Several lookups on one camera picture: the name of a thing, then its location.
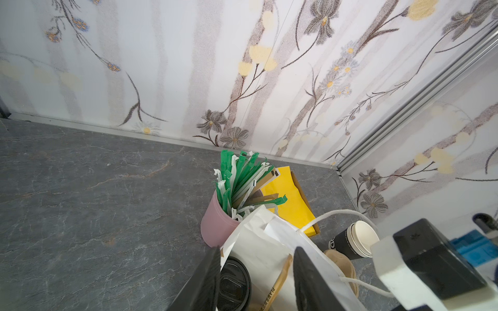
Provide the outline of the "black cup lid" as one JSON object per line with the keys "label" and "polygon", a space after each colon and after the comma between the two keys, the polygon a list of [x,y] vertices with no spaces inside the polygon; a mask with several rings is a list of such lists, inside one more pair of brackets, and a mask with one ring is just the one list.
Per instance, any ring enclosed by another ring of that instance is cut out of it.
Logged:
{"label": "black cup lid", "polygon": [[219,311],[248,310],[252,296],[252,282],[246,266],[229,257],[220,272],[217,309]]}

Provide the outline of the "white patterned paper bag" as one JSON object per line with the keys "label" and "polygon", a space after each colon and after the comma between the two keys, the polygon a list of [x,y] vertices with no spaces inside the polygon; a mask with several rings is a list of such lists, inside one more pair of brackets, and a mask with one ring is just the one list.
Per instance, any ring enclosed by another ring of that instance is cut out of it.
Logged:
{"label": "white patterned paper bag", "polygon": [[302,248],[345,310],[365,310],[351,285],[360,284],[343,271],[298,228],[260,207],[238,224],[221,248],[220,265],[228,259],[242,262],[251,287],[249,303],[262,307],[286,264],[294,263],[294,252]]}

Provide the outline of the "brown paper straw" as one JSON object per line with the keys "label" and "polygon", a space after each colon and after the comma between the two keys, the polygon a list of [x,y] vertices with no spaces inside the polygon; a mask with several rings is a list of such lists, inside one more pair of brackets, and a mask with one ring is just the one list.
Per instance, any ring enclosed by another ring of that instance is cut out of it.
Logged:
{"label": "brown paper straw", "polygon": [[268,311],[270,309],[272,303],[275,301],[277,295],[280,293],[280,290],[282,289],[283,285],[285,284],[285,281],[287,280],[292,263],[293,263],[293,256],[288,255],[276,282],[271,288],[271,291],[269,292],[262,307],[259,309],[260,311]]}

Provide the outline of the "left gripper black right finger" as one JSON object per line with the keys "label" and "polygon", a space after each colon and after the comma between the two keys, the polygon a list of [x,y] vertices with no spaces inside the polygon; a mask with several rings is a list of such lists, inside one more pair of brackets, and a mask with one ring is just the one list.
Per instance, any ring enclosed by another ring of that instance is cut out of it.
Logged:
{"label": "left gripper black right finger", "polygon": [[299,311],[345,311],[302,247],[294,251],[293,272]]}

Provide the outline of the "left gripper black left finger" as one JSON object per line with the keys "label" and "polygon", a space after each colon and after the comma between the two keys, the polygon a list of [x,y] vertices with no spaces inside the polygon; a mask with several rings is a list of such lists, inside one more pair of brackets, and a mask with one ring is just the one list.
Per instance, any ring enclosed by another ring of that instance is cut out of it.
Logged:
{"label": "left gripper black left finger", "polygon": [[208,250],[167,310],[215,311],[220,289],[220,263],[220,247]]}

